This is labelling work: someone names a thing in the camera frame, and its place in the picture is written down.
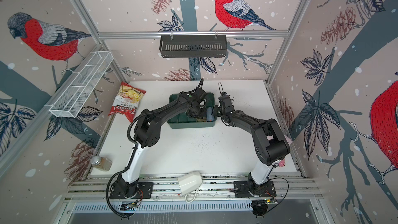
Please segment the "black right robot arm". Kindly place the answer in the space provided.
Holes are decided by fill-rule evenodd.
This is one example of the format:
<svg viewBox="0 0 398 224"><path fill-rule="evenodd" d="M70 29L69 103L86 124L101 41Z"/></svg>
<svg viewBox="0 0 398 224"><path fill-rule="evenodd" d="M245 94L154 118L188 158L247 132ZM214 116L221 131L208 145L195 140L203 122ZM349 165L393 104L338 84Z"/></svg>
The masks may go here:
<svg viewBox="0 0 398 224"><path fill-rule="evenodd" d="M271 186L271 172L290 153L290 145L275 119L258 119L236 110L230 95L221 92L219 105L213 115L221 118L224 125L242 129L251 134L258 162L248 176L250 194L259 196Z"/></svg>

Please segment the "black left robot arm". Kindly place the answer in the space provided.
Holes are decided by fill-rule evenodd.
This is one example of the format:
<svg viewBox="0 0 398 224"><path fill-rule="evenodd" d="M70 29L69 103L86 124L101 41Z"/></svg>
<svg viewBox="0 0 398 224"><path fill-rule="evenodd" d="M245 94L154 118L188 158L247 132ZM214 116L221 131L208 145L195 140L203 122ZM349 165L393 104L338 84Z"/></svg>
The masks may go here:
<svg viewBox="0 0 398 224"><path fill-rule="evenodd" d="M127 138L134 144L128 164L119 172L114 185L120 187L130 197L140 177L143 160L140 158L145 148L154 146L160 139L161 127L175 116L186 113L191 118L206 117L206 108L202 102L207 93L200 87L188 92L180 92L174 101L153 111L147 109L129 125Z"/></svg>

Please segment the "green compartment tray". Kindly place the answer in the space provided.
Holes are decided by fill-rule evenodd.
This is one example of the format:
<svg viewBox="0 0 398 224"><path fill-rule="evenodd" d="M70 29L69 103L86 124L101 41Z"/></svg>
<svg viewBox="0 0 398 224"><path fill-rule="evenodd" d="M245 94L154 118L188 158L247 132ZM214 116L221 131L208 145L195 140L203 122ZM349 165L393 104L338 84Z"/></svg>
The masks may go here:
<svg viewBox="0 0 398 224"><path fill-rule="evenodd" d="M215 96L211 92L207 92L205 107L215 106ZM217 117L214 122L198 122L195 118L190 118L186 113L179 114L172 119L168 120L167 123L172 129L186 129L186 128L211 128L215 126Z"/></svg>

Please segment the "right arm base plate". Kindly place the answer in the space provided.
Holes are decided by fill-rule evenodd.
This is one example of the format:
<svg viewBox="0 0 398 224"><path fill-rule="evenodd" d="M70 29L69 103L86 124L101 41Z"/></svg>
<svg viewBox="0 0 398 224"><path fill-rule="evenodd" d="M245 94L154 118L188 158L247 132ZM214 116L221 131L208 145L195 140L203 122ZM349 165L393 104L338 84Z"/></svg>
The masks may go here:
<svg viewBox="0 0 398 224"><path fill-rule="evenodd" d="M252 181L235 181L232 193L236 198L275 198L277 196L274 183L269 180L264 184L257 185Z"/></svg>

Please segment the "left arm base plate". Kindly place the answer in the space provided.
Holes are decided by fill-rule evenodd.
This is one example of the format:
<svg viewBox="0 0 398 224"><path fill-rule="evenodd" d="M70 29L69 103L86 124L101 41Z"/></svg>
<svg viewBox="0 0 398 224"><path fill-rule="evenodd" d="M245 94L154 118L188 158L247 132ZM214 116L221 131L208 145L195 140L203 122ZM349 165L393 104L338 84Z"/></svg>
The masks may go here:
<svg viewBox="0 0 398 224"><path fill-rule="evenodd" d="M127 184L125 181L117 181L110 188L109 198L112 200L124 199L150 199L154 184L151 182L133 182Z"/></svg>

